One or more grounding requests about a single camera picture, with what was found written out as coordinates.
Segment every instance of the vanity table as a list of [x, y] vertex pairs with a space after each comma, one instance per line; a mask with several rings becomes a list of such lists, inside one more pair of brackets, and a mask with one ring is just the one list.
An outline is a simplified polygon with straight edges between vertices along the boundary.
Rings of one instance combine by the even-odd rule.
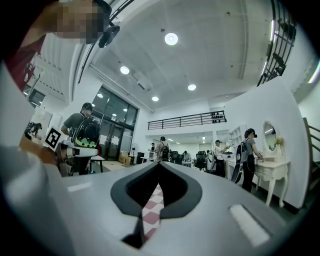
[[283, 139], [280, 137], [278, 129], [276, 129], [270, 122], [266, 121], [263, 126], [264, 130], [264, 153], [263, 162], [258, 161], [255, 166], [255, 175], [258, 177], [256, 183], [256, 190], [258, 190], [260, 181], [263, 179], [269, 182], [268, 196], [265, 204], [269, 206], [274, 188], [277, 180], [284, 179], [282, 192], [279, 199], [279, 206], [284, 206], [284, 197], [288, 188], [288, 165], [290, 161], [286, 159], [284, 149], [279, 145], [283, 143]]

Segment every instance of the office chair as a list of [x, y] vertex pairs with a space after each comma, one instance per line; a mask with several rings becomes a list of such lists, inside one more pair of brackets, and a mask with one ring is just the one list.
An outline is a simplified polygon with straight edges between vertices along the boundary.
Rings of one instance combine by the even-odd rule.
[[176, 159], [175, 159], [175, 163], [177, 165], [182, 165], [182, 160], [184, 159], [184, 155], [183, 154], [178, 154]]
[[171, 160], [170, 160], [170, 162], [174, 163], [178, 156], [179, 156], [178, 151], [172, 151], [171, 152]]
[[196, 162], [195, 167], [199, 168], [200, 171], [202, 169], [206, 169], [207, 163], [206, 163], [206, 154], [202, 151], [202, 153], [196, 154]]

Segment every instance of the red checkered pattern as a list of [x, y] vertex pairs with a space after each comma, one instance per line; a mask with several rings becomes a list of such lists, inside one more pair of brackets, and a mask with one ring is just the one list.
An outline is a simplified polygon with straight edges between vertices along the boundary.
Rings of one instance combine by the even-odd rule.
[[159, 227], [159, 217], [162, 208], [164, 208], [164, 196], [158, 184], [148, 203], [142, 209], [143, 229], [146, 240], [148, 240]]

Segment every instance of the staircase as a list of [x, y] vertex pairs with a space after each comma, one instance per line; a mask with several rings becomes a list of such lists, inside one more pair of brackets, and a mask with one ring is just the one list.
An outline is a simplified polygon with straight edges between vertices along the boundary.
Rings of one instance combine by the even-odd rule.
[[313, 150], [317, 150], [320, 152], [320, 148], [313, 144], [313, 140], [319, 141], [320, 138], [314, 136], [310, 133], [310, 130], [314, 130], [320, 133], [320, 130], [308, 125], [308, 121], [306, 118], [303, 118], [307, 136], [308, 136], [308, 144], [309, 144], [309, 159], [310, 159], [310, 169], [309, 169], [309, 184], [308, 184], [308, 192], [306, 197], [308, 197], [312, 191], [316, 190], [320, 181], [320, 161], [313, 160]]

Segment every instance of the flower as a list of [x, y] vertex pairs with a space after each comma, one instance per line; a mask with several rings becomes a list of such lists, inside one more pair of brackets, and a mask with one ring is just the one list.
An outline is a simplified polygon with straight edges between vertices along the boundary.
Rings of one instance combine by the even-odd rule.
[[282, 145], [284, 144], [284, 138], [282, 138], [282, 137], [280, 137], [280, 136], [277, 137], [277, 138], [275, 139], [275, 144], [282, 146]]

